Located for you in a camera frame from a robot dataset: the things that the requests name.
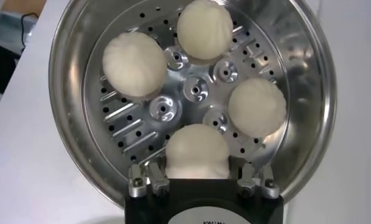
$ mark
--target white surface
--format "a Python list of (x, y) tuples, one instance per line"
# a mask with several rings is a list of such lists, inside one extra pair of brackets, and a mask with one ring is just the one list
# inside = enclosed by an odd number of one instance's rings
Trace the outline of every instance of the white surface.
[(47, 1), (0, 102), (0, 223), (94, 224), (123, 217), (80, 174), (50, 108), (50, 45), (67, 2)]
[[(66, 2), (47, 1), (0, 103), (0, 223), (91, 224), (123, 216), (80, 174), (55, 128), (47, 63)], [(322, 25), (338, 76), (337, 121), (288, 223), (371, 223), (371, 0), (325, 1)]]

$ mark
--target white bun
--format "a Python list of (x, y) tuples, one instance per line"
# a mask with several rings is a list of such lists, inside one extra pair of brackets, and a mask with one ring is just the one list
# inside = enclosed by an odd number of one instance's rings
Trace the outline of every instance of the white bun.
[(233, 22), (229, 12), (211, 0), (189, 4), (178, 21), (178, 40), (191, 56), (209, 60), (225, 53), (232, 41)]
[(159, 89), (167, 76), (167, 61), (154, 39), (139, 32), (111, 40), (103, 53), (103, 71), (111, 86), (131, 97)]
[(248, 136), (262, 138), (284, 123), (286, 101), (283, 93), (265, 79), (248, 79), (238, 85), (229, 100), (229, 117)]
[(226, 179), (229, 176), (229, 147), (222, 135), (203, 125), (178, 130), (165, 151), (169, 178)]

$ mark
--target metal steamer tray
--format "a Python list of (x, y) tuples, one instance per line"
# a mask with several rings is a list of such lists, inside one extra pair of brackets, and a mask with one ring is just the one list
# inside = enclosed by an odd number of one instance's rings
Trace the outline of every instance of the metal steamer tray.
[[(86, 178), (119, 206), (128, 169), (165, 154), (179, 128), (204, 123), (228, 142), (233, 158), (271, 164), (285, 201), (310, 179), (330, 139), (336, 80), (324, 34), (302, 0), (218, 1), (231, 14), (232, 45), (222, 57), (189, 57), (176, 23), (189, 0), (72, 0), (55, 34), (49, 65), (50, 101), (66, 148)], [(148, 101), (117, 93), (102, 56), (122, 32), (154, 38), (167, 57), (164, 87)], [(287, 100), (286, 122), (274, 134), (242, 134), (227, 115), (233, 89), (261, 77)]]

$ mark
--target metal clamp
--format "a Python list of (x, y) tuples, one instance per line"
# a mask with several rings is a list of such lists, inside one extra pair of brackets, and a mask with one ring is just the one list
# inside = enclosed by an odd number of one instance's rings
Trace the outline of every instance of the metal clamp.
[(242, 178), (237, 180), (237, 184), (240, 187), (240, 195), (244, 198), (254, 195), (255, 188), (257, 187), (256, 182), (253, 180), (254, 175), (254, 167), (252, 164), (246, 163), (242, 167)]
[(152, 192), (157, 196), (165, 196), (169, 193), (169, 180), (162, 174), (157, 163), (148, 165), (148, 176)]
[(264, 198), (277, 199), (280, 195), (280, 188), (273, 179), (272, 167), (265, 166), (260, 172), (261, 193)]
[(129, 169), (129, 194), (133, 198), (141, 198), (147, 194), (147, 183), (142, 176), (141, 168), (133, 164)]

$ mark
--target label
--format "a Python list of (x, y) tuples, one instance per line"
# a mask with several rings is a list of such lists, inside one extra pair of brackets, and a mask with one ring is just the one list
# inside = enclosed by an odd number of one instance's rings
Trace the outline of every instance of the label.
[(251, 224), (242, 216), (223, 208), (203, 206), (184, 210), (168, 224)]

